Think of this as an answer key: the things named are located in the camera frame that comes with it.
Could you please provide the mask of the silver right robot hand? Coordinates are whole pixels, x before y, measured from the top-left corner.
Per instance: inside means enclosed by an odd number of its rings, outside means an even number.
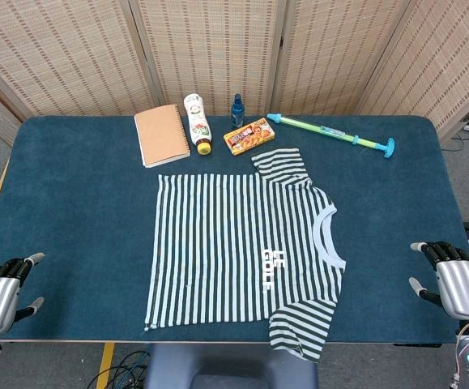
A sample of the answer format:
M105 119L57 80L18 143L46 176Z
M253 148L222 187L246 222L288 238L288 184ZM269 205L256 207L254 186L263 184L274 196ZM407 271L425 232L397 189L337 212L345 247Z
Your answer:
M409 284L415 294L441 307L451 318L469 320L469 256L447 242L413 242L410 248L422 253L437 282L436 293L428 291L414 277Z

